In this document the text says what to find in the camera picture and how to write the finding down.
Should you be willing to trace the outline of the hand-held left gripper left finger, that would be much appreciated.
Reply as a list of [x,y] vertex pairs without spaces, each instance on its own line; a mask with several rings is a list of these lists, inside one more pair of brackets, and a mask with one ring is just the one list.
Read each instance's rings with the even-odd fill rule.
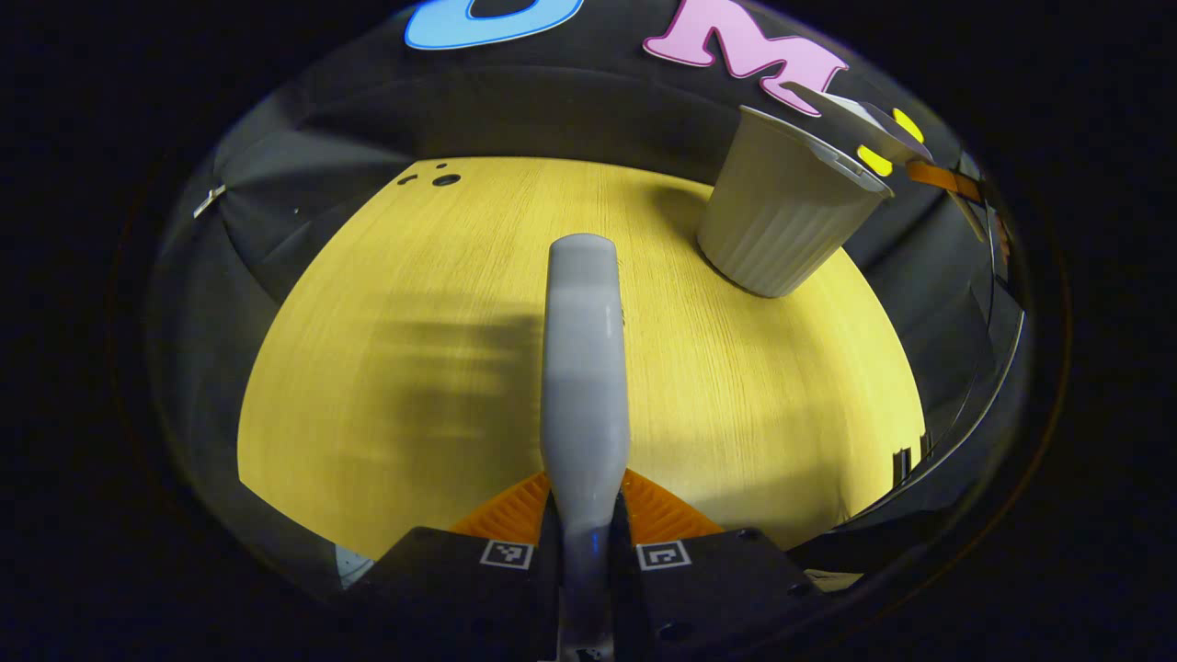
[[560,522],[546,474],[415,527],[364,575],[364,629],[391,661],[554,661]]

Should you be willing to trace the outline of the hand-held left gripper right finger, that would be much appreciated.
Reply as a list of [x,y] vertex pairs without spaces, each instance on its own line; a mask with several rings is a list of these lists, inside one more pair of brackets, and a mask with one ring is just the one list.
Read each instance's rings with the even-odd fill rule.
[[791,650],[829,595],[757,528],[723,529],[623,474],[611,528],[618,661],[744,661]]

